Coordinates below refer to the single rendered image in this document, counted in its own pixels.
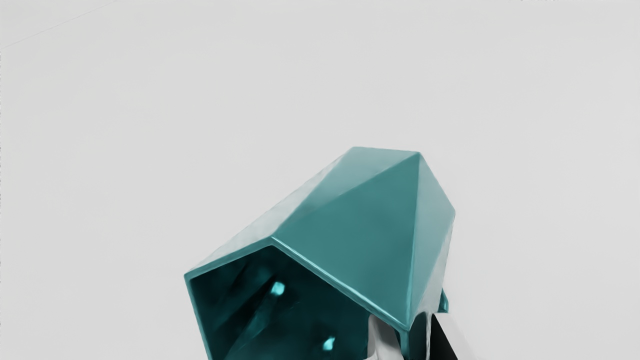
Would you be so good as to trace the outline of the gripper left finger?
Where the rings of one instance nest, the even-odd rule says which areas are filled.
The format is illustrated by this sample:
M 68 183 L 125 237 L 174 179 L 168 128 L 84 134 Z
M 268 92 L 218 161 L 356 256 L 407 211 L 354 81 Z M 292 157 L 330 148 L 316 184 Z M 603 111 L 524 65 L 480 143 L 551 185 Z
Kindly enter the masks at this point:
M 366 360 L 403 360 L 394 329 L 375 315 L 368 318 Z

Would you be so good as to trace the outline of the teal faceted mug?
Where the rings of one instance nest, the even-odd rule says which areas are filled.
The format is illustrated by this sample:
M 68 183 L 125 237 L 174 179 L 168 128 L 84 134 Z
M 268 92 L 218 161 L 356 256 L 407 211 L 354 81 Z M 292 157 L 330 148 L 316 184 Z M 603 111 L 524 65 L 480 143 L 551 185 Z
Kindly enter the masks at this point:
M 354 146 L 184 276 L 207 360 L 429 360 L 455 209 L 419 152 Z

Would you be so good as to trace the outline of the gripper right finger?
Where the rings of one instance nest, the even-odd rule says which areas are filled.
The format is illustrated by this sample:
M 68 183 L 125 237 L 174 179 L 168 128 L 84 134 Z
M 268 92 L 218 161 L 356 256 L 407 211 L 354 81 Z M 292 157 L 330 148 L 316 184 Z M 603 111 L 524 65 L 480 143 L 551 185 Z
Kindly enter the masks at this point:
M 459 360 L 455 350 L 455 332 L 446 313 L 430 317 L 429 360 Z

